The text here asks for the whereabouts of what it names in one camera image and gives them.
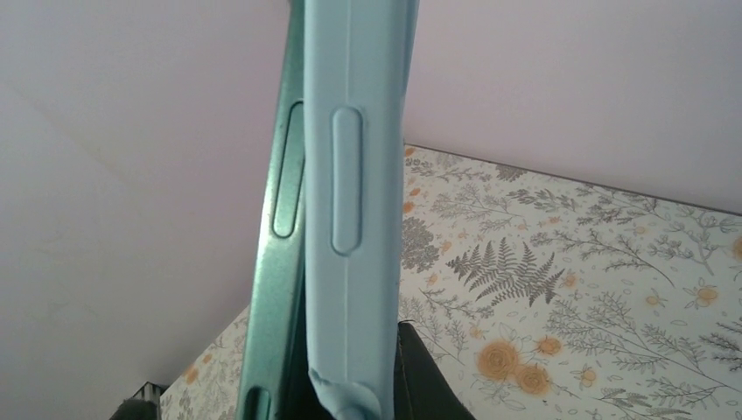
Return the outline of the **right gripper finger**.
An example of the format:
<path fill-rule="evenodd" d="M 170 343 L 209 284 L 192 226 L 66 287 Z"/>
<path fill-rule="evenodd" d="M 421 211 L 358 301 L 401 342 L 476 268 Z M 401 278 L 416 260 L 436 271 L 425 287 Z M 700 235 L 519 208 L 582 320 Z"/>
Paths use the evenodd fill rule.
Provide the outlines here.
<path fill-rule="evenodd" d="M 394 372 L 396 420 L 473 420 L 409 322 L 397 324 Z"/>

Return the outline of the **green phone black screen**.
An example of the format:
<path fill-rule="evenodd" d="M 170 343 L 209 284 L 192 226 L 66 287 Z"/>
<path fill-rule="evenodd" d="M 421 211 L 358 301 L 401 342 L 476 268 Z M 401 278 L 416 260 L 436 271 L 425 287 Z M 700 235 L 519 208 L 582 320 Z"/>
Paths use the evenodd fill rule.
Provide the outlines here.
<path fill-rule="evenodd" d="M 306 381 L 304 13 L 304 2 L 290 2 L 237 397 L 239 419 L 297 417 Z"/>

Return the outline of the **light blue phone case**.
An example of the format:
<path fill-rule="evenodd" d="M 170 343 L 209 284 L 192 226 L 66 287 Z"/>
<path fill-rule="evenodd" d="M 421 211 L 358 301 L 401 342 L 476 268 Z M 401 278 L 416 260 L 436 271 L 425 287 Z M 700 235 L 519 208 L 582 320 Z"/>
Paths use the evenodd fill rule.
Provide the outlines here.
<path fill-rule="evenodd" d="M 391 419 L 402 119 L 415 1 L 304 7 L 308 374 L 336 419 Z"/>

